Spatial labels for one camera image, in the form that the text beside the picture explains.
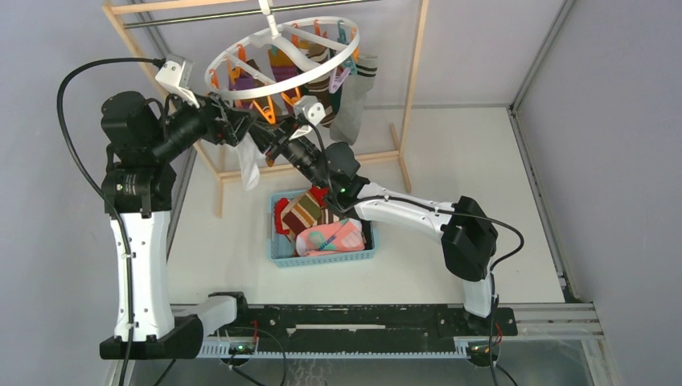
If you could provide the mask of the pink sock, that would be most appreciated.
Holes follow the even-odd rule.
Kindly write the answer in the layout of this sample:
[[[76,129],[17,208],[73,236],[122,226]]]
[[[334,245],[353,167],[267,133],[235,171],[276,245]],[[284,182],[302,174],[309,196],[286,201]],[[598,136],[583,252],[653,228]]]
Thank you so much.
[[[308,228],[295,240],[295,252],[301,257],[350,253],[364,248],[363,225],[353,219]]]

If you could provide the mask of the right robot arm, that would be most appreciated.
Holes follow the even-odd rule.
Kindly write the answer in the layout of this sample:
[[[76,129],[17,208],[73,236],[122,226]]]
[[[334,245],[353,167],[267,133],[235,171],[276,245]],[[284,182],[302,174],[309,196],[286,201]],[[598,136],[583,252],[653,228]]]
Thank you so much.
[[[499,236],[472,198],[437,202],[391,191],[358,174],[360,164],[344,142],[325,146],[295,138],[302,121],[288,117],[276,125],[256,121],[249,135],[267,159],[285,158],[308,181],[327,189],[324,200],[341,215],[421,232],[439,242],[446,268],[462,281],[469,331],[486,334],[497,322],[491,258]]]

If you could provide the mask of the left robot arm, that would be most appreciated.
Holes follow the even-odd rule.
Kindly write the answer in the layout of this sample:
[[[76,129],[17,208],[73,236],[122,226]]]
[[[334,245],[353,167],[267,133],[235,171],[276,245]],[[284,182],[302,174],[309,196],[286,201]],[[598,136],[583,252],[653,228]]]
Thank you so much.
[[[216,96],[184,101],[172,114],[155,114],[151,103],[127,91],[101,107],[109,139],[101,190],[117,244],[119,297],[113,335],[99,346],[102,359],[193,359],[217,328],[242,335],[252,322],[247,309],[223,295],[174,315],[166,259],[176,180],[171,162],[198,140],[237,144],[256,117]]]

